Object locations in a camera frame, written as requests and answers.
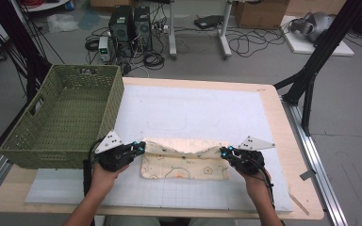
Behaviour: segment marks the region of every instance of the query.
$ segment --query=cardboard box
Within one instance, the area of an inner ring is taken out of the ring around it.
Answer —
[[[278,29],[289,0],[266,0],[259,4],[238,3],[235,18],[238,27]]]
[[[113,10],[114,6],[133,6],[135,0],[90,0],[90,6],[99,9]]]
[[[346,0],[290,0],[286,15],[305,16],[309,11],[337,15],[345,2]]]

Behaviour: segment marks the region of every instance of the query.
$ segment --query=electronic device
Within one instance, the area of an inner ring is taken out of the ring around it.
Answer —
[[[99,54],[104,62],[110,61],[110,49],[108,48],[108,37],[99,38]]]
[[[134,10],[138,49],[143,52],[151,52],[153,50],[150,14],[149,7],[136,7]]]
[[[222,24],[223,16],[207,16],[194,20],[193,22],[201,29],[207,29]]]
[[[117,171],[145,153],[145,142],[124,145],[114,130],[111,130],[95,150],[96,158],[103,169]]]
[[[263,177],[263,181],[269,190],[269,196],[272,207],[274,206],[274,198],[272,195],[273,184],[270,180],[270,176],[264,168],[264,157],[261,152],[257,150],[269,149],[275,147],[275,144],[268,141],[247,137],[238,148],[232,146],[221,147],[221,158],[229,162],[230,166],[235,168],[237,171],[242,172],[249,176],[254,176],[258,173]]]
[[[299,31],[313,43],[319,43],[334,19],[324,12],[308,12],[303,18],[293,20],[290,25],[291,31]]]
[[[111,33],[116,56],[132,57],[136,48],[135,25],[131,6],[115,6],[108,28]]]

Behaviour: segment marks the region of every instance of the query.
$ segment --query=cloth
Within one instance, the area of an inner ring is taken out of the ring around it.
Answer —
[[[141,175],[149,179],[189,178],[228,180],[228,162],[221,159],[224,141],[208,139],[145,138]]]

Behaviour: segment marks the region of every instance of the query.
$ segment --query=table surface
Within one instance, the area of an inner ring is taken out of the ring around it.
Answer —
[[[271,85],[222,83],[187,80],[124,78],[126,86],[153,86],[193,89],[223,89],[257,92],[260,95],[278,157],[288,184],[293,211],[281,213],[283,219],[321,219],[324,216],[317,192],[310,179],[300,175],[307,171],[301,151],[280,102]],[[35,179],[35,169],[21,169],[14,165],[0,186],[0,212],[10,213],[72,213],[73,204],[26,203],[25,197]],[[97,215],[161,216],[177,218],[258,218],[258,214],[243,211],[195,210],[152,207],[101,206]]]

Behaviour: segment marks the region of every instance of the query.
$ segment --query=green wicker basket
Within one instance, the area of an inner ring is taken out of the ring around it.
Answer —
[[[52,66],[0,153],[26,169],[81,169],[114,127],[123,91],[117,66]]]

